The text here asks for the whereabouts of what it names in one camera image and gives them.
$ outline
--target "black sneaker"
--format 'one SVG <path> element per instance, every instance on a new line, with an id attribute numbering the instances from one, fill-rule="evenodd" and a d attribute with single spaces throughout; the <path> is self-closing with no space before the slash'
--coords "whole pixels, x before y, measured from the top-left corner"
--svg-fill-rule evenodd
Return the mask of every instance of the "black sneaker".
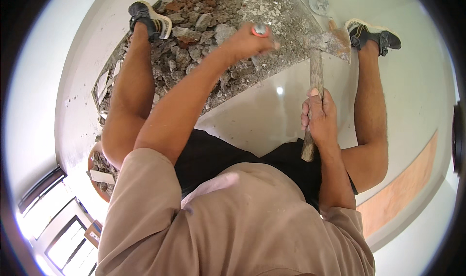
<path id="1" fill-rule="evenodd" d="M 367 40 L 374 40 L 377 42 L 379 45 L 379 56 L 387 55 L 387 47 L 392 49 L 401 48 L 399 36 L 388 28 L 373 26 L 359 19 L 350 19 L 346 21 L 344 27 L 350 34 L 351 45 L 357 50 L 361 50 Z"/>
<path id="2" fill-rule="evenodd" d="M 136 22 L 142 22 L 147 26 L 149 42 L 153 43 L 157 38 L 167 39 L 172 31 L 170 18 L 155 13 L 152 6 L 145 1 L 137 1 L 128 8 L 131 15 L 130 30 L 134 31 Z"/>

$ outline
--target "beige t-shirt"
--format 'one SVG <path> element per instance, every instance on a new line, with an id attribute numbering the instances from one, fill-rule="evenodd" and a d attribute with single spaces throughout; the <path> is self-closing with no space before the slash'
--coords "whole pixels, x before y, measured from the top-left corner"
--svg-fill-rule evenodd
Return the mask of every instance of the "beige t-shirt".
<path id="1" fill-rule="evenodd" d="M 267 164 L 235 164 L 181 201 L 169 160 L 137 149 L 110 200 L 96 275 L 373 275 L 362 231 L 358 211 L 334 207 L 323 220 Z"/>

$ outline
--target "knee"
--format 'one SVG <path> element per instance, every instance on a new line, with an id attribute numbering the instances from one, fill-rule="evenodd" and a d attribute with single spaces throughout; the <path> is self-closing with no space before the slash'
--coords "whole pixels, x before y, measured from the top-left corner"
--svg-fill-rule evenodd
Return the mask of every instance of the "knee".
<path id="1" fill-rule="evenodd" d="M 376 186 L 385 179 L 388 171 L 388 143 L 380 142 L 373 146 L 372 178 Z"/>
<path id="2" fill-rule="evenodd" d="M 106 134 L 105 131 L 102 134 L 101 144 L 103 155 L 107 161 L 115 168 L 121 169 L 123 160 L 126 157 L 126 155 L 122 154 L 121 144 L 119 144 L 112 135 Z"/>

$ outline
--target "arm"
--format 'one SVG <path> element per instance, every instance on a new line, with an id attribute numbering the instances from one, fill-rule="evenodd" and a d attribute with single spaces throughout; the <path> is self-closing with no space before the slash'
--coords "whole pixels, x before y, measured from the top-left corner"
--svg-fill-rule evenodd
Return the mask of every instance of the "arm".
<path id="1" fill-rule="evenodd" d="M 269 38 L 254 36 L 252 26 L 245 24 L 160 100 L 141 128 L 134 149 L 151 148 L 176 163 L 223 72 L 243 58 L 277 46 Z"/>
<path id="2" fill-rule="evenodd" d="M 337 142 L 336 106 L 327 89 L 323 100 L 316 88 L 309 93 L 303 105 L 303 127 L 309 126 L 322 161 L 322 184 L 319 192 L 319 207 L 323 216 L 331 207 L 356 209 L 356 199 Z"/>

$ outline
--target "wooden handle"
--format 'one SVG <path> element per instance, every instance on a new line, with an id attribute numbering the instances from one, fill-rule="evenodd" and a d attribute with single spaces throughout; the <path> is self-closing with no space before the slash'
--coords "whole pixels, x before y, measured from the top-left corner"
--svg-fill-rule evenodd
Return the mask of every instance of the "wooden handle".
<path id="1" fill-rule="evenodd" d="M 333 31 L 338 29 L 338 26 L 336 25 L 335 21 L 333 19 L 329 20 L 329 31 Z"/>
<path id="2" fill-rule="evenodd" d="M 322 70 L 322 52 L 319 49 L 312 49 L 309 53 L 309 60 L 311 63 L 311 76 L 309 89 L 317 88 L 320 96 L 323 96 L 323 70 Z M 309 120 L 311 120 L 312 113 L 309 110 Z M 306 129 L 304 133 L 304 143 L 302 144 L 301 158 L 306 162 L 312 162 L 314 159 L 314 139 L 311 133 Z"/>

